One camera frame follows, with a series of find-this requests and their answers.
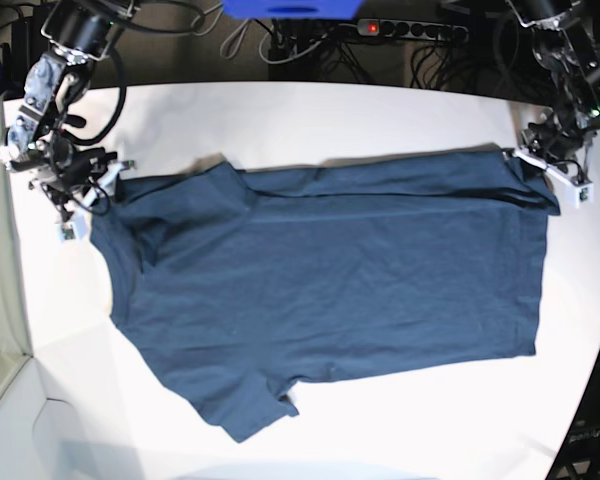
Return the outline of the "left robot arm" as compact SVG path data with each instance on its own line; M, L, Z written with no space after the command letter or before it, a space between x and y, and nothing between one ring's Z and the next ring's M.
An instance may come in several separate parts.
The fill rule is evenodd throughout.
M600 60L586 31L579 1L510 1L519 25L532 33L532 52L556 87L546 117L530 123L512 155L581 193L590 191L589 150L600 131Z

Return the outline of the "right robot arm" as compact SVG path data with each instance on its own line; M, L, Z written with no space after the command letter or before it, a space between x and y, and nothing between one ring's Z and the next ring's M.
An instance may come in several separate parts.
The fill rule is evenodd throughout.
M139 9L137 1L60 1L43 24L50 47L29 70L24 96L0 146L0 161L11 173L30 172L30 185L54 205L68 224L80 212L103 215L110 183L125 165L101 143L116 125L128 82L115 49ZM70 133L86 121L70 113L88 91L98 62L112 60L119 94L114 112L95 136Z

